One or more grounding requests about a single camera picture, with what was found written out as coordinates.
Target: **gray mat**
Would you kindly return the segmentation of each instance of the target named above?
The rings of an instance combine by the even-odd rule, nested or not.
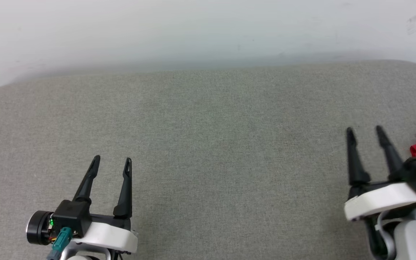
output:
[[[71,199],[101,155],[92,213],[111,214],[133,160],[129,259],[370,259],[345,221],[345,128],[386,178],[374,127],[416,143],[416,64],[366,61],[106,74],[0,88],[0,259],[39,260],[25,224]]]

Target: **white wall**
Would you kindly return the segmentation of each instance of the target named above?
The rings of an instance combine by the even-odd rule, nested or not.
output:
[[[0,0],[0,86],[357,59],[416,62],[416,0]]]

